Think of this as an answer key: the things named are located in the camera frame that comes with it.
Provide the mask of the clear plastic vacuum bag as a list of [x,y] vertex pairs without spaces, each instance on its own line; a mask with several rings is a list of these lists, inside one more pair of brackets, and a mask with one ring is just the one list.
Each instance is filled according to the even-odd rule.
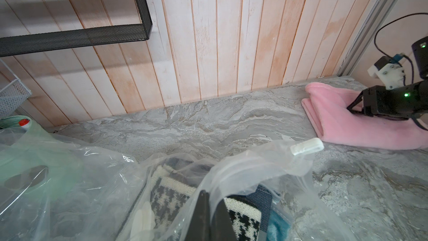
[[[259,185],[280,195],[291,221],[287,241],[353,241],[355,236],[312,190],[313,154],[294,156],[279,141],[215,161],[190,154],[154,154],[143,162],[45,132],[1,129],[3,241],[167,241],[154,228],[150,182],[168,164],[210,195],[210,208]],[[191,197],[173,226],[189,226]]]

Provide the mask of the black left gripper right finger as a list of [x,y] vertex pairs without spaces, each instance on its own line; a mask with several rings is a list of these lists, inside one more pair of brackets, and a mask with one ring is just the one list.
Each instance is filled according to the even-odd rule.
[[225,201],[221,200],[211,221],[212,241],[237,241]]

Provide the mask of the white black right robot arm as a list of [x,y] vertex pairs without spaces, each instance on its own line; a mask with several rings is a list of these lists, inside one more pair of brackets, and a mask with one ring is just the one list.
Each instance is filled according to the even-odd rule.
[[422,81],[405,84],[405,69],[400,60],[404,54],[383,56],[368,69],[370,77],[383,84],[367,88],[347,107],[353,114],[381,117],[394,121],[417,122],[428,112],[428,38],[412,44],[412,51]]

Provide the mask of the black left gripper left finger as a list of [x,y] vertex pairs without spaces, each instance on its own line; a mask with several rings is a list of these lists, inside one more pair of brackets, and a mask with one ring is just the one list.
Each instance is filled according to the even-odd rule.
[[201,190],[190,221],[185,241],[210,241],[209,193]]

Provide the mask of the black white houndstooth blanket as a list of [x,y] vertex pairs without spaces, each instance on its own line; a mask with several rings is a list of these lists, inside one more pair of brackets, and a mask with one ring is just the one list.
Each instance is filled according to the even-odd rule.
[[[173,226],[180,212],[186,211],[191,197],[196,198],[190,209],[188,228]],[[155,168],[150,182],[150,207],[154,228],[170,231],[168,241],[264,241],[270,219],[272,196],[258,186],[249,195],[225,197],[214,211],[210,195],[197,191],[197,182],[183,176],[168,164]]]

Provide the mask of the pink blanket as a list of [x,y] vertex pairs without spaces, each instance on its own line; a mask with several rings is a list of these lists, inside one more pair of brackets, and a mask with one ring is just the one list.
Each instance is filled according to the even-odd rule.
[[386,150],[415,150],[428,147],[428,132],[414,122],[394,121],[352,114],[347,110],[359,95],[350,89],[310,83],[309,98],[302,106],[322,141],[347,146]]

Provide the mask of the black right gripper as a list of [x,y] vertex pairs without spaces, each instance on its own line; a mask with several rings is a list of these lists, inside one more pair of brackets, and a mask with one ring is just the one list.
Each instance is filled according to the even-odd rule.
[[352,114],[391,119],[419,118],[428,112],[428,81],[387,90],[374,86],[361,91],[347,107]]

